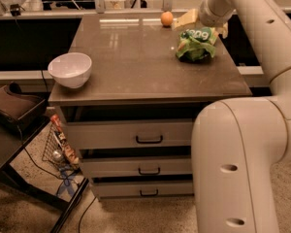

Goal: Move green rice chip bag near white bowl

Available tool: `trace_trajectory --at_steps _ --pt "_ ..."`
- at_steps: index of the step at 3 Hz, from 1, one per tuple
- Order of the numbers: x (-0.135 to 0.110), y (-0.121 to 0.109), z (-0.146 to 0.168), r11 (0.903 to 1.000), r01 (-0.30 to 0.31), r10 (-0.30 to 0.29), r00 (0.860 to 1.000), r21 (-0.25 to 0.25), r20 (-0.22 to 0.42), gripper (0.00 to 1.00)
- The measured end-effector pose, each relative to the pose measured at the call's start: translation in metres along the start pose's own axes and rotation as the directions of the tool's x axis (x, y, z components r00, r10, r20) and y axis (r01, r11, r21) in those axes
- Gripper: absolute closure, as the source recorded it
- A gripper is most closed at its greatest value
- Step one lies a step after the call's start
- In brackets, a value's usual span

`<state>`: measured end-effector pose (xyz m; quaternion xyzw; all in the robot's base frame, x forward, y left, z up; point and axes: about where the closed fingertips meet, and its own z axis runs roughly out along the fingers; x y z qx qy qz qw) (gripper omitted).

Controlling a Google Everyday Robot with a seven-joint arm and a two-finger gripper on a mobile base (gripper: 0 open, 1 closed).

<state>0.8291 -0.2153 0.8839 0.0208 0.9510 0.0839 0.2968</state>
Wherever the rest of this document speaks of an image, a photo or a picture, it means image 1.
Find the yellow taped gripper finger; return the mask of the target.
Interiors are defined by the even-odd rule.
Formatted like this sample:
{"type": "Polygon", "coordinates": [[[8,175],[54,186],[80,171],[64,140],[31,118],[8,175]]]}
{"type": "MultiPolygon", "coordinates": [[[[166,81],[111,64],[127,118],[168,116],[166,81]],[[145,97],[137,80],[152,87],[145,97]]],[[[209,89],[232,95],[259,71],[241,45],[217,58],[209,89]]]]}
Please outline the yellow taped gripper finger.
{"type": "Polygon", "coordinates": [[[188,26],[194,26],[197,21],[198,21],[198,10],[191,9],[182,16],[178,17],[173,22],[173,28],[180,29],[188,26]]]}
{"type": "Polygon", "coordinates": [[[215,27],[214,31],[217,36],[221,36],[223,39],[226,39],[228,37],[228,23],[215,27]]]}

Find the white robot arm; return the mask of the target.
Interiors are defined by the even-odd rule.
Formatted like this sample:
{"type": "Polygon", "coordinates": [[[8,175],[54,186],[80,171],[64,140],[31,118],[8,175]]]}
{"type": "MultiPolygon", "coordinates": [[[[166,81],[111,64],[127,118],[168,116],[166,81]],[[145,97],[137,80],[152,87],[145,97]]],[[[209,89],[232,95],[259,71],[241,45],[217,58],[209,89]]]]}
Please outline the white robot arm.
{"type": "Polygon", "coordinates": [[[291,19],[274,0],[204,0],[198,20],[237,15],[272,92],[206,106],[192,130],[198,233],[279,233],[270,170],[291,160],[291,19]]]}

